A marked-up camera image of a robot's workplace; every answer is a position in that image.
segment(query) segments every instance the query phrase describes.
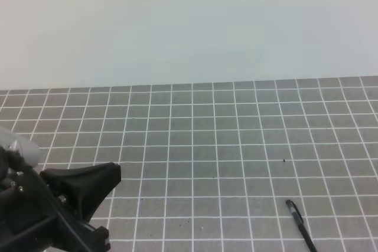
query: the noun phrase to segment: white backdrop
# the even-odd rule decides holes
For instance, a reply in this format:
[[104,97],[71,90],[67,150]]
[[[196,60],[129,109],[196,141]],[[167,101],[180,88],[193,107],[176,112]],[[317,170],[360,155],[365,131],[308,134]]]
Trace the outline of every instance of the white backdrop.
[[378,0],[0,0],[0,89],[378,74]]

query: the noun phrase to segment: pen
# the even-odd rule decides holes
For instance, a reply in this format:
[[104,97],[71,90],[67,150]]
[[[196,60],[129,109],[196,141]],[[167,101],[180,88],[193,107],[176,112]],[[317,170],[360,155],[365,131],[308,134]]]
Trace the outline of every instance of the pen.
[[299,231],[301,232],[304,240],[306,241],[308,249],[310,250],[310,252],[317,252],[317,249],[315,248],[315,245],[312,242],[311,237],[309,236],[306,230],[306,227],[303,223],[303,218],[301,216],[301,213],[299,213],[298,208],[296,207],[294,202],[291,200],[286,200],[286,205],[288,206],[289,211],[291,215],[293,216],[294,221],[296,225],[298,226]]

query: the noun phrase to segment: gray cutting mat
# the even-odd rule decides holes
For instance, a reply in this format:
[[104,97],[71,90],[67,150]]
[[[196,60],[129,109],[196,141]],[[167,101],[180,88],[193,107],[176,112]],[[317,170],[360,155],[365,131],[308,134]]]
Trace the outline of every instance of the gray cutting mat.
[[93,225],[112,251],[377,252],[378,77],[0,91],[43,168],[122,182]]

